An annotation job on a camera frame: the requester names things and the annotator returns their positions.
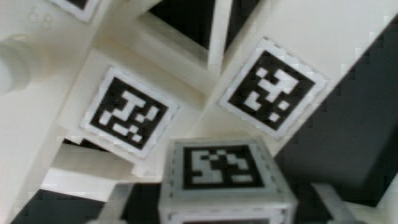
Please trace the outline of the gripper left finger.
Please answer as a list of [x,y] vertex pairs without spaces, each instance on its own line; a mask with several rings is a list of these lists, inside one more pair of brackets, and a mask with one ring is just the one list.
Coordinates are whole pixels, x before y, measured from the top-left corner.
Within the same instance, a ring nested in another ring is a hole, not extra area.
[[133,183],[115,184],[98,218],[90,220],[87,224],[128,224],[126,221],[121,219],[121,215],[128,204],[131,190]]

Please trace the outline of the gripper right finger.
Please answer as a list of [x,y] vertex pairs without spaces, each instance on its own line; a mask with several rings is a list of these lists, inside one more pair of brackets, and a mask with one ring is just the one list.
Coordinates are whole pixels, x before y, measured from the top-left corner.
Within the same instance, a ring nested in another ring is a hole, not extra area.
[[368,224],[353,217],[332,186],[325,183],[313,183],[313,188],[332,216],[327,224]]

